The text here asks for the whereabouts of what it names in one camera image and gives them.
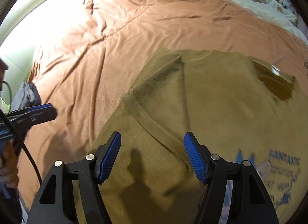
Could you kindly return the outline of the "person's left hand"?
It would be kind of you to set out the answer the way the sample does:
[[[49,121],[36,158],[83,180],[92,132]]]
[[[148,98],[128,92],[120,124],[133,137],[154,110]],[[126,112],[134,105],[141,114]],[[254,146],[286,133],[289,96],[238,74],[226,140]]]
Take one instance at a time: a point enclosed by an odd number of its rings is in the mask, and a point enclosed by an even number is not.
[[[14,146],[11,142],[8,142],[1,154],[0,174],[3,185],[11,189],[17,189],[19,184],[17,162]]]

